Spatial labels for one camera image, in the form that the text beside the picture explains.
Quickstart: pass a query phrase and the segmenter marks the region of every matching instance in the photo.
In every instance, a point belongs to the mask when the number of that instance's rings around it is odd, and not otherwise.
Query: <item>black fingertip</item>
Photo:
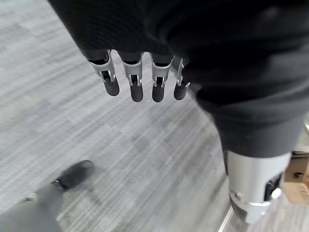
[[[142,85],[138,86],[136,83],[133,83],[131,88],[131,98],[135,102],[140,102],[143,99],[143,87]]]
[[[119,85],[117,78],[115,77],[114,81],[111,81],[110,79],[105,79],[104,82],[106,92],[111,96],[117,96],[119,94]]]
[[[153,86],[153,100],[155,102],[160,102],[164,97],[164,88],[161,85],[157,85],[157,87]]]
[[[187,89],[188,87],[186,87],[186,85],[182,84],[181,86],[179,86],[178,84],[176,84],[174,90],[174,98],[179,101],[184,99],[185,95],[187,94]]]

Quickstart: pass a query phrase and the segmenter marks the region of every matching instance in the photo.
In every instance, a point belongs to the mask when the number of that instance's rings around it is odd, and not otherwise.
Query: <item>black cloth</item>
[[[293,149],[309,109],[308,1],[49,1],[86,57],[100,49],[184,57],[184,79],[202,85],[197,101],[224,149],[248,155],[267,143],[266,157]]]

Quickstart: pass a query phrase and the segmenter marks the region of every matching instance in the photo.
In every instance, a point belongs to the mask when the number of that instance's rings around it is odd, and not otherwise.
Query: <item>black shoe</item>
[[[80,161],[62,172],[52,184],[58,185],[64,191],[72,189],[86,180],[94,171],[94,165],[89,160]]]

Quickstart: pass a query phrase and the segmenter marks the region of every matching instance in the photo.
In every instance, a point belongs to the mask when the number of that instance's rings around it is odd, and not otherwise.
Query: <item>robotic hand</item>
[[[222,141],[235,213],[256,222],[281,194],[280,181],[309,109],[309,6],[305,0],[49,0],[106,91],[119,86],[118,51],[140,102],[141,56],[152,56],[153,100],[163,99],[173,55],[175,98],[189,83]]]

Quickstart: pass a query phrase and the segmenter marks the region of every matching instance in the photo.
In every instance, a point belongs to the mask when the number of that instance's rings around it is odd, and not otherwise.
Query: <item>black fabric sleeve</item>
[[[49,0],[87,57],[100,49],[176,54],[223,149],[291,151],[309,109],[306,0]]]

